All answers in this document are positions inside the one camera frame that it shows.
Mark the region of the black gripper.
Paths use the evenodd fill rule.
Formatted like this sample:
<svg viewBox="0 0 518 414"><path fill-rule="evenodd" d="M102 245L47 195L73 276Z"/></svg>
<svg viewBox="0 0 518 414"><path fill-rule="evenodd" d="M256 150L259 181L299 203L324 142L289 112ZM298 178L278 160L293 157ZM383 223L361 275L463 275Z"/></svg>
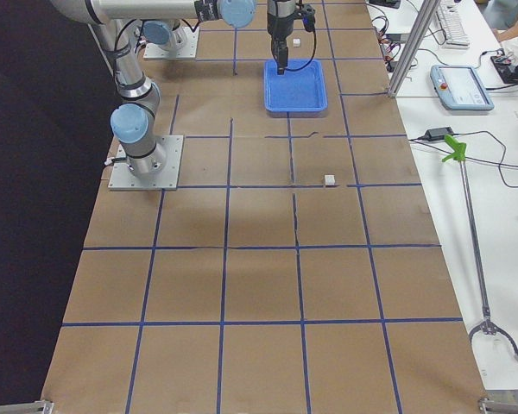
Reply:
<svg viewBox="0 0 518 414"><path fill-rule="evenodd" d="M267 30L272 40L272 56L276 73L283 74L287 68L288 48L285 41L293 32L294 1L268 0Z"/></svg>

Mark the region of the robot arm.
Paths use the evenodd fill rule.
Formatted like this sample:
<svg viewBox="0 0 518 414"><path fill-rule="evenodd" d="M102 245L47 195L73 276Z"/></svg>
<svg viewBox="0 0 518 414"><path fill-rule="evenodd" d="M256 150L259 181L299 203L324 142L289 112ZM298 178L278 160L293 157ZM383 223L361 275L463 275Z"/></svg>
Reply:
<svg viewBox="0 0 518 414"><path fill-rule="evenodd" d="M222 19L233 28L249 25L256 13L255 1L196 1L197 23L185 19L143 22L140 34L147 42L146 60L183 60L196 57L199 24ZM271 54L279 75L288 71L287 38L300 18L301 6L295 1L269 1L267 30L271 37Z"/></svg>
<svg viewBox="0 0 518 414"><path fill-rule="evenodd" d="M111 115L111 128L125 152L129 172L136 177L158 173L167 153L159 148L153 134L160 90L140 67L129 26L136 21L166 24L182 19L199 23L221 19L233 28L243 28L256 11L254 1L53 1L52 5L63 16L91 26L111 65L123 100Z"/></svg>

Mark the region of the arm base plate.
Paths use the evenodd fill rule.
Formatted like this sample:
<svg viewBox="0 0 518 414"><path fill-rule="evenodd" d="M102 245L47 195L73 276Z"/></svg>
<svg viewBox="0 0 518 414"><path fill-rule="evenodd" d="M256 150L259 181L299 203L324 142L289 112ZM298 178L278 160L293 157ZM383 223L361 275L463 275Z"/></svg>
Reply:
<svg viewBox="0 0 518 414"><path fill-rule="evenodd" d="M176 191L183 154L183 135L159 135L155 137L154 152L141 159L126 155L121 144L111 169L108 188L112 191Z"/></svg>
<svg viewBox="0 0 518 414"><path fill-rule="evenodd" d="M194 60L197 56L199 29L193 32L188 27L178 27L174 32L168 32L166 42L158 37L147 38L143 54L145 60Z"/></svg>

